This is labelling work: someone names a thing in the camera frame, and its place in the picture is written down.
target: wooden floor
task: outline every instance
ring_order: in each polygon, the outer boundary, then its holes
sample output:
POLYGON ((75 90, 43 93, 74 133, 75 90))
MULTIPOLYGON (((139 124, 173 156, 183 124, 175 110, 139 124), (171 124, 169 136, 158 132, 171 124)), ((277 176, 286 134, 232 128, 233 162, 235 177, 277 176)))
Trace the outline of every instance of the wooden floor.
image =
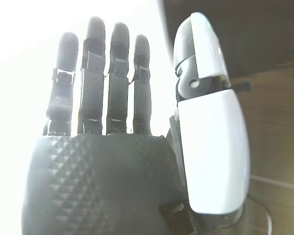
MULTIPOLYGON (((249 193, 272 213, 274 235, 294 235, 294 67, 252 76, 239 94, 250 151, 249 193)), ((241 222, 215 234, 265 235, 265 211, 247 199, 241 222)))

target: bright white light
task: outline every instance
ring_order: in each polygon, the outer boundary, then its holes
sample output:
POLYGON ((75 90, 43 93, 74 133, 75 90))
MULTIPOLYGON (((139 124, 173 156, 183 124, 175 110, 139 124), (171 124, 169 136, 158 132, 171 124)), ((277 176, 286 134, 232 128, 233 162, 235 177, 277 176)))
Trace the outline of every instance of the bright white light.
POLYGON ((58 41, 65 31, 78 36, 79 67, 88 20, 95 15, 105 22, 107 46, 115 22, 128 26, 129 78, 135 37, 148 38, 151 128, 154 135, 165 135, 169 128, 175 79, 157 0, 0 1, 0 235, 21 234, 22 187, 31 149, 45 123, 58 41))

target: wire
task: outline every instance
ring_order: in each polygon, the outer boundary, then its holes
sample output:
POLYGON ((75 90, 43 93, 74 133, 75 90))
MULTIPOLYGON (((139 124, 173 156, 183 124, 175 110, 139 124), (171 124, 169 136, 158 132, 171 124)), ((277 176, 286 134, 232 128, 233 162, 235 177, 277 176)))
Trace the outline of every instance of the wire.
POLYGON ((265 211, 267 213, 268 235, 272 235, 272 216, 271 216, 270 210, 268 209, 268 207, 264 203, 262 203, 261 201, 258 201, 256 198, 254 198, 250 194, 248 194, 247 196, 249 199, 258 203, 260 206, 262 206, 265 209, 265 211))

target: cable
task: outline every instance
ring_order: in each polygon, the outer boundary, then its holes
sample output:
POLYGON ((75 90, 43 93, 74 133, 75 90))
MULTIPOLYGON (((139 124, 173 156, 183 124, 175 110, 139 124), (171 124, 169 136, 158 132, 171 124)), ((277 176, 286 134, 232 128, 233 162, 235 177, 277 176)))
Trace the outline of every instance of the cable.
POLYGON ((256 198, 254 198, 250 194, 248 194, 247 196, 250 200, 258 203, 260 206, 262 206, 265 209, 265 211, 267 213, 268 235, 272 235, 272 216, 271 216, 270 210, 268 209, 268 207, 264 203, 262 203, 261 201, 258 201, 256 198))

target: robotic hand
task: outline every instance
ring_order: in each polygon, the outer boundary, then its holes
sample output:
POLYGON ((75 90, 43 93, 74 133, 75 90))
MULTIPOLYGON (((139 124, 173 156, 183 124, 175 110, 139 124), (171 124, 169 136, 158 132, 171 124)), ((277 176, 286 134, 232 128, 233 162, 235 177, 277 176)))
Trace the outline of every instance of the robotic hand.
POLYGON ((197 235, 238 221, 248 188, 247 135, 218 39, 208 27, 196 13, 177 33, 171 146, 150 134, 143 35, 134 55, 134 133, 126 133, 129 33, 123 23, 116 23, 111 39, 102 135, 105 29, 97 17, 83 45, 78 135, 71 137, 78 39, 63 35, 47 121, 27 176, 23 235, 197 235))

